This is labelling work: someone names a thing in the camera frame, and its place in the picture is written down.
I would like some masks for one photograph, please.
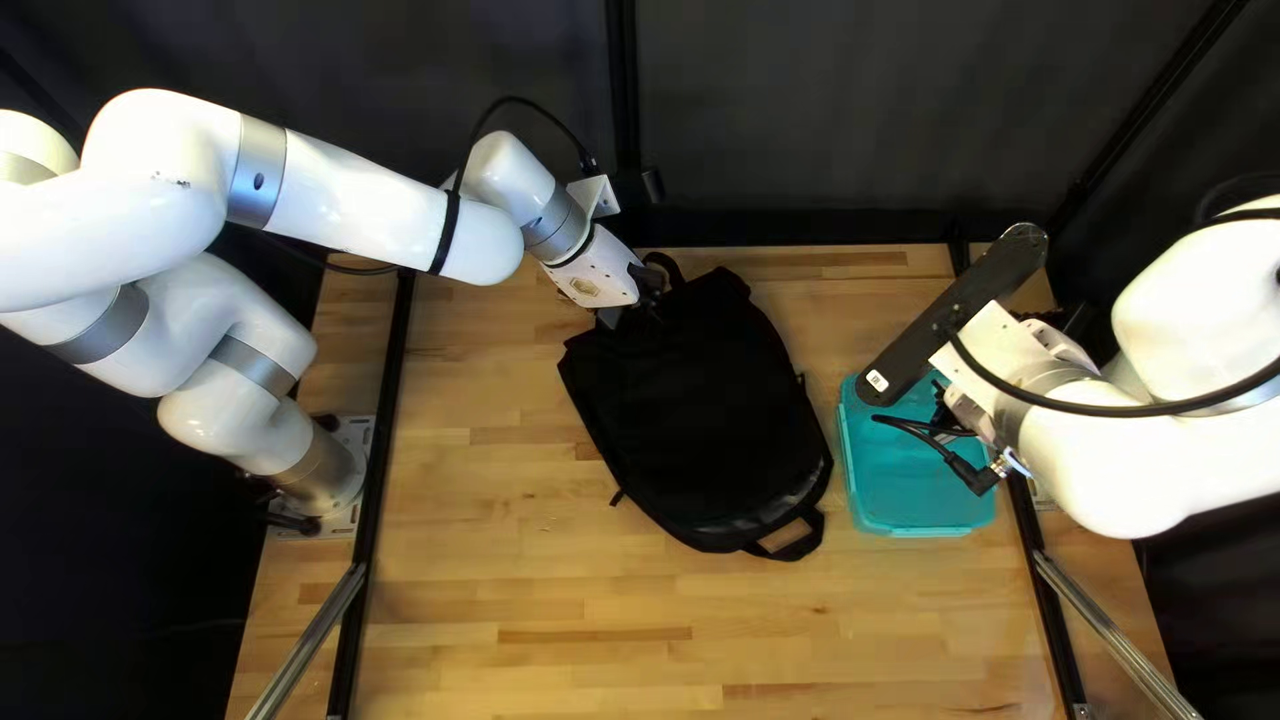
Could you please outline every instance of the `black backpack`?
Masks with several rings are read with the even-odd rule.
[[[671,258],[650,263],[671,290],[570,338],[559,361],[618,483],[612,503],[630,497],[703,552],[804,557],[822,542],[814,505],[832,466],[804,377],[742,278],[717,268],[686,283]]]

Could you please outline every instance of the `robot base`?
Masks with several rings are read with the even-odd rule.
[[[356,462],[356,474],[360,478],[358,487],[364,488],[365,484],[365,470],[369,465],[369,447],[374,438],[374,416],[372,415],[335,415],[338,419],[338,429],[333,430],[333,437],[343,447],[351,452],[352,459]],[[316,539],[337,539],[337,538],[349,538],[356,536],[356,527],[360,524],[361,506],[364,501],[364,489],[356,493],[356,498],[351,501],[349,505],[342,510],[319,518],[320,532],[314,536],[303,536],[297,530],[289,530],[285,528],[271,527],[269,537],[282,541],[316,541]],[[297,512],[288,505],[288,498],[284,496],[276,497],[268,506],[271,512],[279,512],[280,515],[289,515],[292,518],[302,518],[302,514]]]

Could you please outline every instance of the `backpack handle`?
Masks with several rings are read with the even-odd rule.
[[[813,506],[805,507],[804,511],[800,512],[800,519],[809,525],[809,534],[796,538],[790,544],[780,547],[773,552],[765,550],[759,542],[753,542],[742,550],[756,557],[781,560],[782,562],[795,562],[796,560],[800,560],[822,544],[822,530],[827,524],[827,519],[823,516],[822,511]]]
[[[685,274],[680,272],[680,265],[677,265],[676,261],[671,259],[671,255],[657,251],[649,252],[648,255],[644,256],[643,263],[645,265],[653,263],[654,265],[658,265],[663,270],[667,270],[667,283],[671,284],[671,290],[676,290],[677,287],[685,287]]]

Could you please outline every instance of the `white bracket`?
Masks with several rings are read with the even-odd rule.
[[[613,184],[609,176],[595,176],[571,182],[564,186],[564,191],[582,208],[590,219],[607,218],[622,211],[618,206],[618,196],[613,195]]]

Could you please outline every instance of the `silver metal ring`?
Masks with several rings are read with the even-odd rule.
[[[275,397],[284,397],[284,393],[289,392],[293,383],[298,382],[297,378],[275,360],[229,334],[223,336],[223,340],[214,346],[214,351],[209,354],[209,357],[253,380],[259,387]]]
[[[1010,382],[1018,384],[1027,392],[1047,395],[1051,389],[1062,387],[1076,380],[1097,379],[1097,375],[1088,368],[1082,368],[1065,360],[1046,360],[1023,368],[1016,378]],[[991,419],[996,425],[996,437],[1006,446],[1019,447],[1019,433],[1027,414],[1033,405],[1016,400],[1005,393],[996,398],[995,411]]]
[[[36,184],[37,182],[44,182],[56,177],[58,173],[41,165],[31,158],[27,158],[26,155],[0,150],[0,182]]]
[[[151,301],[142,288],[133,283],[123,284],[93,324],[70,340],[44,347],[72,365],[97,363],[133,340],[150,309]]]
[[[228,220],[251,228],[266,227],[280,197],[287,145],[284,128],[241,115],[239,154],[227,195]]]
[[[270,475],[285,503],[303,515],[328,515],[360,491],[361,475],[349,450],[320,425],[311,423],[311,445],[291,468]]]
[[[543,263],[550,263],[573,250],[582,240],[586,225],[586,213],[557,184],[541,215],[526,223],[520,232],[525,236],[525,250]]]

